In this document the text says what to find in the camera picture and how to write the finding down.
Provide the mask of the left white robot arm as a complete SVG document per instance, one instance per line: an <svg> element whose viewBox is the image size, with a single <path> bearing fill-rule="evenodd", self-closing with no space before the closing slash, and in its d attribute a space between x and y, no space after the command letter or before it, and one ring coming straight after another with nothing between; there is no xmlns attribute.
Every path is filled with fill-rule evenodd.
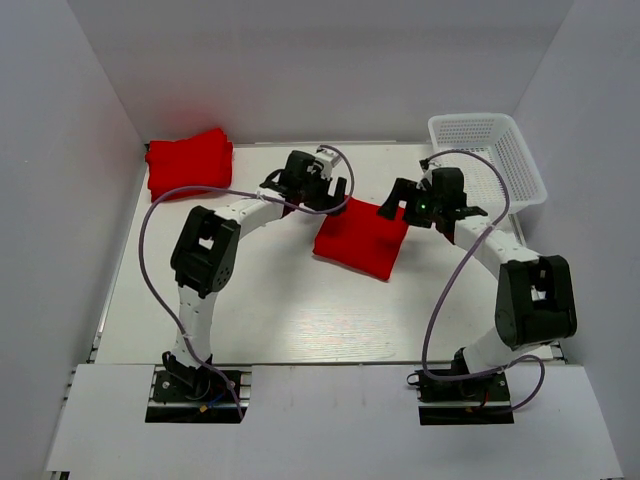
<svg viewBox="0 0 640 480"><path fill-rule="evenodd" d="M210 334L219 292L231 279L241 239L299 208L338 215L353 194L354 179L332 179L334 168L347 159L338 149L321 145L314 153L293 150L286 164L269 174L246 199L211 210L194 207L188 214L170 266L179 293L180 326L163 365L177 377L188 398L199 399L211 387Z"/></svg>

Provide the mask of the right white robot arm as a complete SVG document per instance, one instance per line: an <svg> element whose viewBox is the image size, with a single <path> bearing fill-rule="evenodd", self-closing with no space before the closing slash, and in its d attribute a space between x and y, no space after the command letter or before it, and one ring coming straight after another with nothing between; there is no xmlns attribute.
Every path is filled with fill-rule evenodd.
<svg viewBox="0 0 640 480"><path fill-rule="evenodd" d="M430 169L419 181L398 178L377 213L435 228L464 250L454 277L476 259L496 279L493 326L456 352L449 371L424 372L431 380L451 382L459 396L472 399L486 389L487 376L533 359L534 350L543 345L574 336L577 313L567 260L519 244L484 209L468 205L464 184L456 167Z"/></svg>

